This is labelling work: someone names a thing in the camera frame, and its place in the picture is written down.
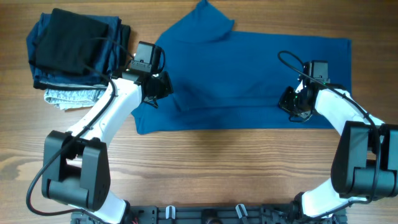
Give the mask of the blue polo shirt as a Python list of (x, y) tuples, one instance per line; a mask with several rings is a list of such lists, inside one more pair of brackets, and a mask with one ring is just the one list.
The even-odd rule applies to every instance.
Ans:
[(278, 102), (301, 62), (325, 60), (331, 81), (351, 88), (351, 41), (240, 32), (208, 1), (157, 40), (174, 92), (133, 111), (139, 134), (193, 129), (295, 128)]

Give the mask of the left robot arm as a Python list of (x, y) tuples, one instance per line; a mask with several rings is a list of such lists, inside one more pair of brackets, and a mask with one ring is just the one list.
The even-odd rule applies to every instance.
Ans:
[(45, 139), (43, 166), (32, 181), (42, 182), (43, 197), (99, 223), (133, 223), (129, 202), (110, 190), (108, 146), (134, 109), (157, 108), (159, 99), (172, 94), (164, 67), (164, 50), (139, 42), (127, 65), (102, 75), (108, 87), (92, 109), (67, 131), (52, 131)]

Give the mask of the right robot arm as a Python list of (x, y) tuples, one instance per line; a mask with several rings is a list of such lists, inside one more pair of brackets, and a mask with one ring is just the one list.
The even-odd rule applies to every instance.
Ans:
[(319, 222), (354, 204), (397, 196), (397, 126), (372, 116), (341, 85), (330, 83), (328, 63), (289, 68), (300, 85), (286, 88), (279, 107), (295, 123), (325, 117), (340, 135), (330, 178), (290, 203), (290, 222)]

